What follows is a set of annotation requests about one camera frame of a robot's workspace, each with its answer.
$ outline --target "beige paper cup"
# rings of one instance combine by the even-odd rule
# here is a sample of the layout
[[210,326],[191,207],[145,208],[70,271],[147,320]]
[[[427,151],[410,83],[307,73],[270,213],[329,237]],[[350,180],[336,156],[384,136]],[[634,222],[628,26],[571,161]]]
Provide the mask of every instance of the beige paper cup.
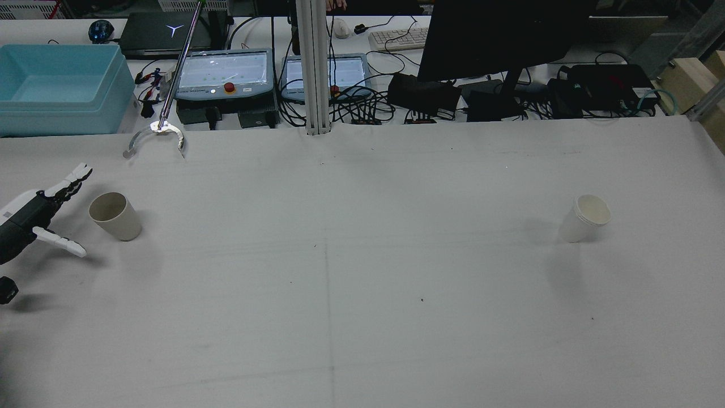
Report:
[[96,197],[88,208],[91,219],[117,240],[130,241],[141,233],[141,220],[128,199],[119,192]]
[[612,214],[604,200],[585,194],[574,199],[574,205],[559,227],[559,236],[566,242],[579,242],[605,226]]

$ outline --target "wooden block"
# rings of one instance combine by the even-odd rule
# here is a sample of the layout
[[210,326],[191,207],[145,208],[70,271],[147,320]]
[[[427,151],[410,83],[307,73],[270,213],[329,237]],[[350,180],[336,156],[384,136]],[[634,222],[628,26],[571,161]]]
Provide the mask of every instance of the wooden block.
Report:
[[[670,91],[677,99],[677,113],[683,113],[715,86],[717,78],[697,58],[676,58],[672,63],[653,85]],[[669,115],[673,114],[674,106],[667,96],[662,97],[662,106]]]
[[[673,60],[673,65],[665,68],[652,84],[655,88],[670,91],[677,98],[678,113],[683,113],[698,103],[718,83],[718,78],[697,58],[677,58]],[[662,98],[661,104],[667,113],[672,112],[673,105],[667,96]],[[720,101],[700,123],[725,154],[725,100]]]
[[705,66],[717,79],[725,78],[725,51],[717,50],[705,61]]

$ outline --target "computer mouse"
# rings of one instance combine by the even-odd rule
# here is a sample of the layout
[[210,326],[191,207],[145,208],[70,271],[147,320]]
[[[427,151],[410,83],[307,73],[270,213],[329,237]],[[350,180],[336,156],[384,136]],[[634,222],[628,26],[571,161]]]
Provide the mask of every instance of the computer mouse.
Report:
[[103,44],[108,42],[113,35],[113,25],[108,20],[96,20],[88,27],[88,39],[93,44]]
[[335,37],[342,40],[350,37],[351,33],[352,32],[350,31],[350,27],[347,25],[345,20],[341,18],[336,18],[335,20],[332,20],[332,34],[334,34]]

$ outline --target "keyboard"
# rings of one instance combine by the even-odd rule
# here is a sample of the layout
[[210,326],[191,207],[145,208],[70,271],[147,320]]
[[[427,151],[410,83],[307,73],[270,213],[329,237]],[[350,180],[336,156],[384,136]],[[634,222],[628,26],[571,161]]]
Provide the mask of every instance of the keyboard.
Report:
[[375,51],[400,51],[402,49],[420,49],[426,45],[428,28],[408,30],[373,31],[368,35],[370,47]]

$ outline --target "touchscreen display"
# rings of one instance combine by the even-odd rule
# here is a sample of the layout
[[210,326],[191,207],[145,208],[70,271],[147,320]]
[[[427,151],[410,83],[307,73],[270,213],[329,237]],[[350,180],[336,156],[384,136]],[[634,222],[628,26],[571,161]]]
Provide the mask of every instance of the touchscreen display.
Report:
[[[365,70],[363,68],[363,60],[355,58],[336,58],[335,62],[328,60],[328,73],[332,69],[335,72],[330,78],[328,78],[329,85],[332,85],[332,80],[336,79],[337,86],[341,89],[349,88],[353,85],[365,86]],[[302,61],[300,60],[288,60],[287,61],[287,86],[285,89],[302,89],[302,81],[295,81],[296,79],[302,79]]]
[[217,54],[189,57],[181,71],[181,88],[267,83],[267,53]]

